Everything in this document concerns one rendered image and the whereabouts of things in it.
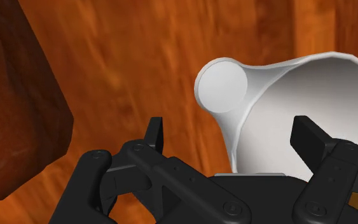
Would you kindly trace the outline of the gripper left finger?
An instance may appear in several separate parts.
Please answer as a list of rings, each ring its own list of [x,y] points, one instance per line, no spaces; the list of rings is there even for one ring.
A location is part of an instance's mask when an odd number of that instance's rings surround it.
[[[157,223],[250,224],[249,206],[176,157],[162,154],[163,122],[152,117],[143,139],[112,155],[84,153],[49,224],[117,224],[109,217],[119,195],[133,193]]]

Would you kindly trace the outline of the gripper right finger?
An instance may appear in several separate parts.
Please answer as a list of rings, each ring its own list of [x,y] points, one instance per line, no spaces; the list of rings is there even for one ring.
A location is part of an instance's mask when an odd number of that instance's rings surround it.
[[[358,144],[332,138],[307,116],[294,117],[290,144],[313,174],[294,203],[294,224],[358,224],[348,203],[358,193]]]

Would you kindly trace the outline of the white bowl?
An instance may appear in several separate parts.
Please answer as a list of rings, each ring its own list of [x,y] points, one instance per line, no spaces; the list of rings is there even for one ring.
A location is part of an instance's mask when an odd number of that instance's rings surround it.
[[[218,123],[234,173],[310,179],[290,145],[297,115],[358,144],[358,58],[351,54],[317,53],[266,66],[222,57],[200,70],[194,93]]]

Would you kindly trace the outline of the dark brown rounded object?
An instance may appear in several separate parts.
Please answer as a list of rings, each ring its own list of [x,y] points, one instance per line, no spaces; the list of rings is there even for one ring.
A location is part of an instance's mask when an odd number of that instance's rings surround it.
[[[73,116],[18,0],[0,0],[0,200],[67,153]]]

